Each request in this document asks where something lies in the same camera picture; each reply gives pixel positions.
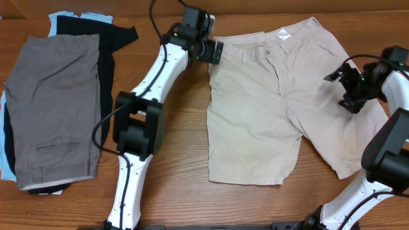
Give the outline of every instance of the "waistband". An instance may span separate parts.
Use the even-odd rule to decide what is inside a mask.
[[[298,22],[290,26],[285,26],[269,33],[258,32],[238,36],[216,36],[213,37],[213,39],[224,42],[223,54],[242,57],[243,62],[245,62],[247,59],[254,61],[257,59],[266,58],[266,55],[268,55],[270,52],[277,52],[279,49],[283,50],[286,54],[291,54],[291,49],[295,45],[304,41],[316,30],[321,28],[321,24],[314,17],[311,17],[302,22]],[[282,41],[277,36],[277,33],[282,29],[295,32],[290,33],[291,36]],[[245,50],[237,47],[237,45],[245,45],[251,43],[260,43],[260,45],[250,50]],[[268,50],[264,46],[265,43],[268,43]]]

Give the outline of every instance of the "beige shorts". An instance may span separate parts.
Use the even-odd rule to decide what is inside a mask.
[[[287,39],[278,37],[282,29]],[[215,39],[224,50],[220,64],[209,66],[210,181],[282,184],[303,135],[340,179],[360,169],[362,152],[387,117],[377,100],[358,114],[338,105],[344,88],[323,78],[348,55],[315,18]]]

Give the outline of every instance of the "folded shorts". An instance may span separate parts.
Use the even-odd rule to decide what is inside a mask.
[[[100,150],[91,134],[101,120],[99,38],[30,36],[21,49],[4,85],[18,189],[96,177]]]

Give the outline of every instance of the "wooden surface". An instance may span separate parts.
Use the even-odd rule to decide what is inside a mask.
[[[62,10],[95,12],[114,16],[147,16],[151,0],[0,0],[16,9],[9,15],[27,19],[47,19],[48,14]],[[185,0],[187,4],[215,15],[250,13],[329,13],[409,10],[407,0]],[[183,15],[177,0],[157,0],[156,15]]]
[[[0,0],[0,16],[4,19],[24,19],[26,16],[14,5],[13,0]]]
[[[215,34],[273,31],[312,16],[226,15],[217,17]],[[409,12],[315,14],[349,53],[380,54],[390,45],[409,47]],[[180,17],[158,17],[161,31]],[[113,95],[138,85],[154,62],[158,38],[146,17],[116,17],[119,26],[135,26],[140,39],[114,55]],[[5,81],[29,35],[47,36],[48,20],[0,20],[0,81]],[[362,66],[368,59],[360,59]],[[208,181],[206,108],[210,102],[207,65],[196,63],[182,74],[166,100],[166,138],[145,180],[142,224],[167,226],[270,224],[302,220],[335,198],[349,182],[303,139],[297,165],[281,186],[243,186]],[[105,147],[114,149],[110,135]],[[0,181],[0,229],[57,229],[99,226],[109,215],[118,179],[117,157],[102,153],[98,177],[74,183],[62,195],[29,195],[14,182]],[[409,199],[390,198],[360,222],[362,229],[409,229]]]

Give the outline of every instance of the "wire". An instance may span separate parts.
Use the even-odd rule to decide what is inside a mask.
[[[186,6],[186,3],[183,2],[182,0],[178,0],[179,3],[181,3],[182,5]]]
[[[152,25],[155,28],[156,33],[158,34],[159,40],[160,40],[160,44],[162,44],[162,46],[164,47],[164,52],[165,52],[165,57],[164,57],[164,61],[162,63],[162,66],[160,67],[158,73],[156,74],[156,76],[153,78],[153,80],[149,83],[149,85],[145,88],[145,90],[138,95],[138,97],[142,97],[144,96],[147,92],[150,91],[152,85],[155,83],[155,81],[158,79],[160,73],[162,73],[162,70],[165,68],[165,64],[167,63],[167,49],[166,49],[166,44],[164,43],[164,39],[162,37],[162,35],[159,32],[158,27],[156,26],[155,21],[153,20],[153,14],[152,14],[152,9],[153,9],[153,5],[155,4],[156,0],[152,0],[151,5],[149,7],[149,17],[151,19]]]
[[[114,114],[116,114],[118,111],[124,109],[125,107],[128,107],[128,106],[129,106],[130,104],[132,104],[132,103],[133,103],[133,102],[129,102],[129,103],[123,104],[122,106],[120,106],[120,107],[118,107],[117,109],[115,109],[114,111],[112,111],[110,114],[108,114],[106,117],[104,117],[102,120],[100,120],[100,122],[98,122],[98,123],[95,125],[94,129],[92,130],[92,142],[93,142],[94,145],[95,145],[96,147],[98,147],[100,150],[104,150],[104,151],[107,151],[108,153],[112,153],[112,154],[115,154],[115,155],[121,155],[118,151],[114,151],[114,150],[111,150],[111,149],[104,148],[104,147],[102,147],[99,143],[97,143],[97,141],[96,141],[96,139],[95,139],[95,134],[96,134],[96,131],[97,131],[97,130],[100,128],[100,126],[102,125],[102,123],[108,121],[109,118],[111,118]]]
[[[378,59],[379,62],[381,62],[381,63],[383,63],[383,64],[386,64],[386,65],[389,65],[389,66],[392,67],[393,69],[395,69],[395,70],[401,72],[402,75],[404,75],[404,76],[409,80],[408,74],[407,74],[404,70],[402,70],[401,67],[395,65],[395,63],[393,63],[392,61],[390,61],[390,60],[388,60],[388,59],[385,59],[385,58],[382,58],[382,57],[378,57],[378,56],[376,56],[376,55],[371,55],[371,54],[357,54],[357,55],[353,55],[353,56],[350,56],[349,58],[347,58],[347,59],[343,62],[342,65],[344,65],[347,61],[352,60],[352,59],[354,59],[354,58],[375,58],[375,59]]]
[[[122,218],[123,218],[123,207],[125,203],[125,194],[127,193],[128,189],[128,183],[129,183],[129,176],[130,176],[130,167],[132,166],[129,163],[128,158],[125,155],[121,155],[121,157],[127,162],[127,179],[125,180],[125,186],[123,187],[123,193],[122,193],[122,200],[121,200],[121,211],[120,211],[120,229],[122,230]]]
[[[354,209],[350,212],[350,214],[348,214],[345,217],[343,223],[339,226],[338,230],[342,230],[342,228],[345,227],[346,223],[348,223],[348,221],[351,219],[352,215],[356,211],[358,211],[364,204],[372,200],[372,198],[377,198],[379,195],[395,195],[395,196],[409,198],[409,194],[395,194],[394,192],[375,192],[369,197],[367,197],[366,199],[364,199],[363,201],[361,201],[358,205],[356,205],[356,207],[354,207]]]

